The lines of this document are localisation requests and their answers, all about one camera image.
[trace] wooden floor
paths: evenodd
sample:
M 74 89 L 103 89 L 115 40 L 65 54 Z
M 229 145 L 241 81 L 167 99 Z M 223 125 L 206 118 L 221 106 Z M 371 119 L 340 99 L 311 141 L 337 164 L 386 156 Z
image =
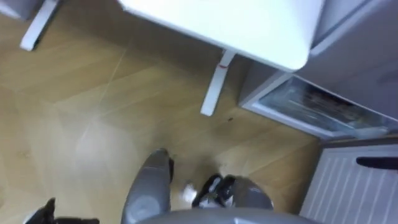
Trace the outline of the wooden floor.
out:
M 129 186 L 159 147 L 184 184 L 212 172 L 252 178 L 275 209 L 297 213 L 317 139 L 236 106 L 250 61 L 231 66 L 216 113 L 199 113 L 217 47 L 125 14 L 113 0 L 68 0 L 37 50 L 29 23 L 0 16 L 0 221 L 21 223 L 48 198 L 57 215 L 119 223 Z

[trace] table leg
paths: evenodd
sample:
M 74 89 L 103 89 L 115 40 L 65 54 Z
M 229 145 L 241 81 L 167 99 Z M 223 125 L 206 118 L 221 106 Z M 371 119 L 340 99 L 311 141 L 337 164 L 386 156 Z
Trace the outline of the table leg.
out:
M 223 51 L 223 57 L 221 58 L 219 64 L 216 67 L 216 70 L 213 74 L 213 78 L 211 79 L 209 89 L 207 90 L 205 100 L 201 106 L 200 113 L 211 116 L 214 113 L 214 110 L 217 105 L 218 97 L 220 96 L 221 89 L 224 85 L 224 80 L 226 73 L 228 71 L 228 66 L 231 63 L 232 59 L 235 56 L 235 52 L 230 50 Z
M 50 20 L 60 0 L 45 0 L 42 7 L 36 14 L 19 45 L 22 49 L 31 51 L 34 49 L 37 39 L 40 37 L 45 25 Z

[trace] white panel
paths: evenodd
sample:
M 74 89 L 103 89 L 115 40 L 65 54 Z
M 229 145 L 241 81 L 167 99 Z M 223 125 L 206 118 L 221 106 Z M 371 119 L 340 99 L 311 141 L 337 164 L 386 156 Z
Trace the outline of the white panel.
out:
M 359 156 L 398 156 L 398 146 L 325 149 L 301 216 L 326 224 L 398 223 L 397 171 L 359 166 Z

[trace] white table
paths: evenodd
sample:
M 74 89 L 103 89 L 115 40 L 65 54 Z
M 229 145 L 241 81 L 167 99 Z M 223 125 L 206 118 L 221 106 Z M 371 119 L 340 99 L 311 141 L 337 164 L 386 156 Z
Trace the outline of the white table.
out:
M 45 0 L 21 47 L 31 50 L 59 0 Z M 118 0 L 124 10 L 224 48 L 201 113 L 211 116 L 241 54 L 286 72 L 305 65 L 324 0 Z

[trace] white cabinet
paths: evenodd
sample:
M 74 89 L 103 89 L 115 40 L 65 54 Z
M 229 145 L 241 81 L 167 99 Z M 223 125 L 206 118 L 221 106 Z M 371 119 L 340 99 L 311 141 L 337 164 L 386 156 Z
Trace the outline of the white cabinet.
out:
M 377 138 L 398 129 L 392 119 L 260 63 L 250 69 L 239 104 L 328 140 Z

